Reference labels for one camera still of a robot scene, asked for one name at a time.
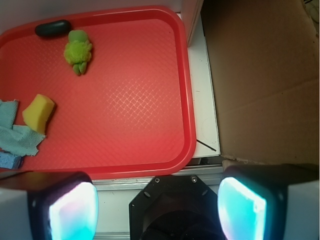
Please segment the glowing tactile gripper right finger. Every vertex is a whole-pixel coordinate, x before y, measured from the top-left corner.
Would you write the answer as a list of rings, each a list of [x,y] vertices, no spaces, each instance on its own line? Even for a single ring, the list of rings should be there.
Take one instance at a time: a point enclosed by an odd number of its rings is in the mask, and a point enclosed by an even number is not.
[[[217,209],[228,240],[318,240],[320,168],[231,165],[223,172]]]

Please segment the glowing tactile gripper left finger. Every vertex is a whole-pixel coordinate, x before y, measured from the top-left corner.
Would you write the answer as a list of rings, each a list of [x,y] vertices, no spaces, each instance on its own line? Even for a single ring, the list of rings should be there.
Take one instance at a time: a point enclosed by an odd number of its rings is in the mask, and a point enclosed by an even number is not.
[[[92,240],[99,201],[82,171],[3,171],[0,174],[2,240]]]

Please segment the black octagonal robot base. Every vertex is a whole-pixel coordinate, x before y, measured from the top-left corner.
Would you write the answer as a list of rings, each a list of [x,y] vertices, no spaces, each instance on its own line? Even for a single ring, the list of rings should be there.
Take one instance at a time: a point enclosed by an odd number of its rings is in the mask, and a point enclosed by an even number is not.
[[[132,240],[223,240],[218,196],[196,175],[155,176],[129,203]]]

